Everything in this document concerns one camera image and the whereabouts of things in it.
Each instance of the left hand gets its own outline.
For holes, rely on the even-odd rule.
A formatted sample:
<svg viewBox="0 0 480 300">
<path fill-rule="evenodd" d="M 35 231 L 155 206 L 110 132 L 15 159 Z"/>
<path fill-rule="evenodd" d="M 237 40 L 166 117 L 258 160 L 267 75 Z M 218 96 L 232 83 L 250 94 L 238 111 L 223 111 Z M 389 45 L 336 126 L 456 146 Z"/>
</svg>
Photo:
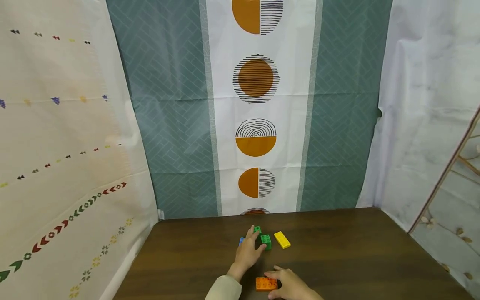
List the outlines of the left hand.
<svg viewBox="0 0 480 300">
<path fill-rule="evenodd" d="M 243 242 L 237 248 L 237 255 L 235 262 L 230 267 L 227 275 L 232 276 L 235 280 L 240 282 L 245 272 L 253 266 L 262 255 L 267 245 L 262 244 L 258 249 L 255 249 L 255 240 L 257 239 L 259 231 L 253 232 L 253 225 L 247 231 L 247 235 Z"/>
</svg>

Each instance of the sleeve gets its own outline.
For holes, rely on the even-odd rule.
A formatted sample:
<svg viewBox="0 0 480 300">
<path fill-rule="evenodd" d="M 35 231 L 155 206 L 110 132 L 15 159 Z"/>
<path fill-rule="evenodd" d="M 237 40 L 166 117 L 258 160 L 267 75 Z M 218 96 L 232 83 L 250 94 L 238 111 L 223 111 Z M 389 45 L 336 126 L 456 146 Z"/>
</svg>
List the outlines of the sleeve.
<svg viewBox="0 0 480 300">
<path fill-rule="evenodd" d="M 241 284 L 232 277 L 223 275 L 213 283 L 205 300 L 238 300 L 240 294 Z"/>
</svg>

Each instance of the herringbone pattern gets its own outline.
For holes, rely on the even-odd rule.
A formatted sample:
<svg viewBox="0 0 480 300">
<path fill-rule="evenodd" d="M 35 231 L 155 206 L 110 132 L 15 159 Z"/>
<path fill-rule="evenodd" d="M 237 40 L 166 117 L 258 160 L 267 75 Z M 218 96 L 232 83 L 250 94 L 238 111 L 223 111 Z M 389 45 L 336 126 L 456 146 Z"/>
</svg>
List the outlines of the herringbone pattern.
<svg viewBox="0 0 480 300">
<path fill-rule="evenodd" d="M 165 218 L 216 216 L 196 0 L 108 0 L 157 205 Z"/>
<path fill-rule="evenodd" d="M 355 207 L 378 117 L 392 0 L 324 0 L 301 210 Z"/>
</svg>

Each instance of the curtain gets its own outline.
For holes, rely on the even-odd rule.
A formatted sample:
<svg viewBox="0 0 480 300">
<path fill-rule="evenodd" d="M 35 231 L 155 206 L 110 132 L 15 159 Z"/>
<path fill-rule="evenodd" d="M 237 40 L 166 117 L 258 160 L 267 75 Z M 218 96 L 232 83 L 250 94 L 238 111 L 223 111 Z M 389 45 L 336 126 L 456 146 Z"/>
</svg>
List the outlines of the curtain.
<svg viewBox="0 0 480 300">
<path fill-rule="evenodd" d="M 393 1 L 383 116 L 359 201 L 385 211 L 477 299 L 480 180 L 467 166 L 480 167 L 479 9 L 477 1 Z"/>
<path fill-rule="evenodd" d="M 158 215 L 106 4 L 0 25 L 0 299 L 111 299 Z"/>
<path fill-rule="evenodd" d="M 391 1 L 107 2 L 161 217 L 356 206 Z"/>
</svg>

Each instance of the striped circle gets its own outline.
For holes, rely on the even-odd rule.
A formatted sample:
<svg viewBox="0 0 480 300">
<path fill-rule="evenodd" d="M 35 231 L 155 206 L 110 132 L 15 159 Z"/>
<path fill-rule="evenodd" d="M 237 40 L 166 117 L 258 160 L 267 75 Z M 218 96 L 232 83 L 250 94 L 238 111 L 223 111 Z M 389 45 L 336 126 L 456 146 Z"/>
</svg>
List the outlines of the striped circle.
<svg viewBox="0 0 480 300">
<path fill-rule="evenodd" d="M 267 209 L 261 207 L 249 208 L 242 211 L 241 215 L 265 215 L 269 214 L 270 212 Z"/>
<path fill-rule="evenodd" d="M 239 189 L 252 198 L 264 198 L 275 187 L 275 176 L 262 168 L 246 170 L 239 178 Z"/>
<path fill-rule="evenodd" d="M 243 30 L 264 36 L 280 22 L 283 0 L 232 0 L 232 11 Z"/>
<path fill-rule="evenodd" d="M 280 76 L 274 62 L 255 54 L 244 58 L 233 72 L 233 88 L 246 103 L 265 103 L 278 89 Z"/>
<path fill-rule="evenodd" d="M 276 143 L 275 125 L 265 119 L 246 120 L 235 134 L 237 147 L 248 156 L 262 156 Z"/>
</svg>

